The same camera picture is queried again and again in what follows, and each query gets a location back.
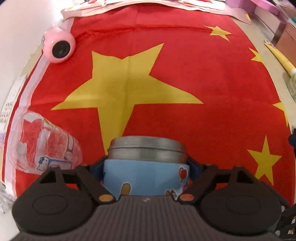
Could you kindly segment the blue cartoon steel cup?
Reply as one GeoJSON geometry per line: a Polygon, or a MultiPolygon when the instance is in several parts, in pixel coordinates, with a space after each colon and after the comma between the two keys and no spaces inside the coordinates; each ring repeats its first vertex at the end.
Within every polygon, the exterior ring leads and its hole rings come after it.
{"type": "Polygon", "coordinates": [[[189,187],[190,167],[181,142],[160,137],[127,136],[111,141],[102,185],[115,197],[172,196],[189,187]]]}

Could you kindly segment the clear glass cartoon cup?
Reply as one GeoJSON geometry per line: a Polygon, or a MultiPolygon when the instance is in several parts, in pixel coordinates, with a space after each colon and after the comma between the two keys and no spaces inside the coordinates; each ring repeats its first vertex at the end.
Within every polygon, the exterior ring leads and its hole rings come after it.
{"type": "Polygon", "coordinates": [[[72,135],[33,111],[18,118],[8,155],[17,170],[38,175],[50,167],[74,169],[83,159],[72,135]]]}

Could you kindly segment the green tape roll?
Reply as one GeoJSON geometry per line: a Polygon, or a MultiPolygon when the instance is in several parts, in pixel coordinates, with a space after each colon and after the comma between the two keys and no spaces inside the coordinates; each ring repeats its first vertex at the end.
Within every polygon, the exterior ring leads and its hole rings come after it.
{"type": "Polygon", "coordinates": [[[287,82],[287,88],[292,99],[294,100],[294,102],[296,102],[296,74],[294,74],[287,82]]]}

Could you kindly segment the yellow tube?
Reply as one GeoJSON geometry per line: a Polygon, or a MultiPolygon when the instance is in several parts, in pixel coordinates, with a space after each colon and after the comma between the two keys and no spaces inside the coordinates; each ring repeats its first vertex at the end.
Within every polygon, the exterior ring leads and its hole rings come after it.
{"type": "Polygon", "coordinates": [[[264,41],[265,46],[269,49],[269,51],[276,57],[279,63],[283,66],[286,72],[289,74],[290,77],[295,75],[295,66],[288,60],[286,56],[284,56],[281,51],[279,51],[274,45],[269,41],[264,41]]]}

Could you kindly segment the pink storage box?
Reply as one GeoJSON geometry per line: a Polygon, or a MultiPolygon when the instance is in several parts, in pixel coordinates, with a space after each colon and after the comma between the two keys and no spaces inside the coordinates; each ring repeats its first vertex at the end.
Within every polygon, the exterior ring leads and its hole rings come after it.
{"type": "Polygon", "coordinates": [[[296,64],[296,32],[293,25],[288,23],[283,31],[276,48],[288,58],[295,66],[296,64]]]}

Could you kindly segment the red flag with yellow stars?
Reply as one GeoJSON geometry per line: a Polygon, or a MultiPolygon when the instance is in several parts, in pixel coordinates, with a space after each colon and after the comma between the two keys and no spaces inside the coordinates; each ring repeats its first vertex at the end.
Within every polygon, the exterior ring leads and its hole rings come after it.
{"type": "Polygon", "coordinates": [[[228,16],[165,6],[127,6],[73,18],[73,55],[42,55],[16,100],[4,139],[2,179],[14,197],[38,174],[9,161],[18,118],[33,111],[72,135],[82,164],[121,136],[178,140],[204,164],[243,166],[290,203],[295,158],[290,127],[260,53],[228,16]]]}

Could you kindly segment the white sticker sheet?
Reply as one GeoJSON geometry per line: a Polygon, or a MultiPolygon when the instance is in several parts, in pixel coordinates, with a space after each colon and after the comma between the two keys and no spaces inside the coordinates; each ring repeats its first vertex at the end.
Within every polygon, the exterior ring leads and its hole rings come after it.
{"type": "Polygon", "coordinates": [[[13,107],[15,106],[16,100],[18,99],[26,79],[27,75],[19,76],[10,88],[10,91],[1,109],[1,133],[5,132],[7,129],[13,107]]]}

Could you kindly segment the magenta small stool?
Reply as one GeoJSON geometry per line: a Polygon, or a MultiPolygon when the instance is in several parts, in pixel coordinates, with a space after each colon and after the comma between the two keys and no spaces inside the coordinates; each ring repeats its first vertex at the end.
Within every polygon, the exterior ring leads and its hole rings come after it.
{"type": "Polygon", "coordinates": [[[260,24],[273,35],[280,36],[287,24],[280,10],[270,1],[228,0],[225,3],[231,8],[246,10],[250,15],[257,18],[260,24]]]}

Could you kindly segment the pink lettered bottle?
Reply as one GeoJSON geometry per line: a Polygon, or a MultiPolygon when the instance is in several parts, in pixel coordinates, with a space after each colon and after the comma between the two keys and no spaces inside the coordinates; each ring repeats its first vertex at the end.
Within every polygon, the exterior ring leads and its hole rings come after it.
{"type": "Polygon", "coordinates": [[[42,51],[50,63],[61,63],[71,57],[75,50],[75,38],[60,27],[52,27],[44,32],[42,51]]]}

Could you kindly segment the folded pink white cloth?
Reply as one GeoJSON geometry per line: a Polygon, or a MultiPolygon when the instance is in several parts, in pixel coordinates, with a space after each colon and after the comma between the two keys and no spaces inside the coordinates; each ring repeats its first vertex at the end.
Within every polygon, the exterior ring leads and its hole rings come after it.
{"type": "Polygon", "coordinates": [[[166,8],[182,9],[184,11],[202,11],[215,15],[230,16],[248,25],[251,18],[242,8],[231,8],[221,1],[84,1],[61,10],[63,20],[74,17],[100,15],[127,6],[165,6],[166,8]]]}

